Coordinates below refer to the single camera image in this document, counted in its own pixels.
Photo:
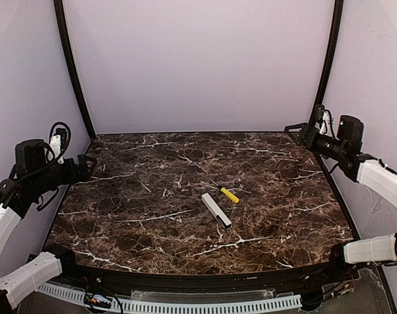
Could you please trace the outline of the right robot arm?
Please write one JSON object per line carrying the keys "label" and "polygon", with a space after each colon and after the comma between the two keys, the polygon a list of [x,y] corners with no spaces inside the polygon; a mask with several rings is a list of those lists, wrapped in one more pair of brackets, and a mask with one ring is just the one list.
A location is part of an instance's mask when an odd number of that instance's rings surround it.
{"label": "right robot arm", "polygon": [[[337,135],[326,135],[307,122],[285,127],[297,145],[335,160],[350,180],[369,188],[397,209],[397,172],[381,159],[361,152],[363,131],[363,123],[348,115],[339,119]],[[329,264],[337,268],[383,262],[397,264],[397,232],[336,245]]]}

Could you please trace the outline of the yellow handled screwdriver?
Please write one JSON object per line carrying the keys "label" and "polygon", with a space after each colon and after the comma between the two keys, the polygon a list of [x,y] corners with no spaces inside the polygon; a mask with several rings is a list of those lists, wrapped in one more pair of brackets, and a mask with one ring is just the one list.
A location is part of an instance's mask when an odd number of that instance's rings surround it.
{"label": "yellow handled screwdriver", "polygon": [[214,180],[211,179],[211,182],[217,187],[217,189],[224,194],[229,200],[233,203],[239,203],[240,199],[232,192],[230,192],[226,187],[216,183]]}

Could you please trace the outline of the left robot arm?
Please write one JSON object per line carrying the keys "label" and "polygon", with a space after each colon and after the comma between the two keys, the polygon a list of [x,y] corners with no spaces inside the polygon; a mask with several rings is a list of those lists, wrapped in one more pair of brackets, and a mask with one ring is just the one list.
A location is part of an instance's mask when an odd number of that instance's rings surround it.
{"label": "left robot arm", "polygon": [[[16,145],[16,163],[10,176],[0,183],[0,256],[17,225],[30,207],[42,211],[46,192],[57,193],[61,185],[88,181],[97,160],[80,154],[78,160],[63,158],[62,148],[53,149],[42,139]],[[0,313],[12,313],[41,285],[75,267],[75,253],[53,244],[33,260],[0,278]]]}

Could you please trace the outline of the white remote control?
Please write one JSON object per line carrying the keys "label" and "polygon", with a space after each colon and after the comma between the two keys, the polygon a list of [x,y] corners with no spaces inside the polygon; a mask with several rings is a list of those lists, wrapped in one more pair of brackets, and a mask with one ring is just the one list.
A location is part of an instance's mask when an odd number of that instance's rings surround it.
{"label": "white remote control", "polygon": [[201,195],[201,200],[216,220],[223,226],[225,230],[232,227],[232,222],[225,214],[225,212],[218,206],[216,201],[211,197],[209,193]]}

